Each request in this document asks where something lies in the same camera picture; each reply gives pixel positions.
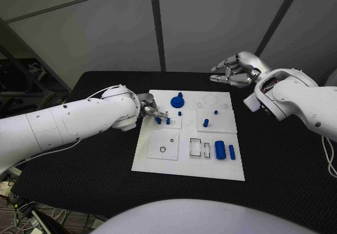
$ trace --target black table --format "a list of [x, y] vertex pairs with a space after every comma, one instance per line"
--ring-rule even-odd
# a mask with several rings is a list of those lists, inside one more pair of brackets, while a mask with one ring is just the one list
[[208, 73], [87, 72], [68, 102], [124, 84], [150, 89], [231, 92], [247, 181], [132, 172], [142, 129], [109, 129], [78, 146], [28, 163], [14, 191], [84, 213], [113, 216], [147, 202], [198, 198], [266, 211], [320, 233], [337, 230], [337, 180], [329, 175], [320, 136], [293, 116], [279, 122], [243, 103], [253, 88], [211, 82]]

